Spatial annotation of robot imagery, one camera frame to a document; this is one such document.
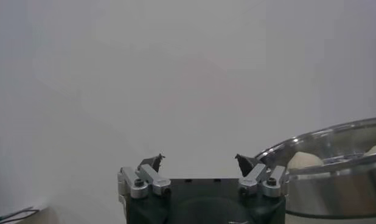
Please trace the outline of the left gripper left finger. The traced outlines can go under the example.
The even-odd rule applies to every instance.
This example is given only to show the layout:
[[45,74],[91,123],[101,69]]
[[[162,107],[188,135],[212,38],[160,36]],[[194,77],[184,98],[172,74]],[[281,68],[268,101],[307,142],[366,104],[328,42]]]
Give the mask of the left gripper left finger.
[[117,173],[118,191],[120,195],[129,195],[133,199],[146,198],[150,193],[166,197],[171,193],[172,182],[159,174],[162,154],[143,159],[134,169],[121,167]]

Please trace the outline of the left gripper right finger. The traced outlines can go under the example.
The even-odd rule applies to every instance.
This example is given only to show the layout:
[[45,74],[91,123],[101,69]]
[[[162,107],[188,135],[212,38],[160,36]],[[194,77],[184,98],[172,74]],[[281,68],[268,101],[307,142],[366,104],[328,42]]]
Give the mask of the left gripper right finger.
[[284,166],[270,168],[259,159],[236,154],[235,159],[242,173],[238,179],[238,191],[245,196],[261,193],[277,198],[287,193],[287,170]]

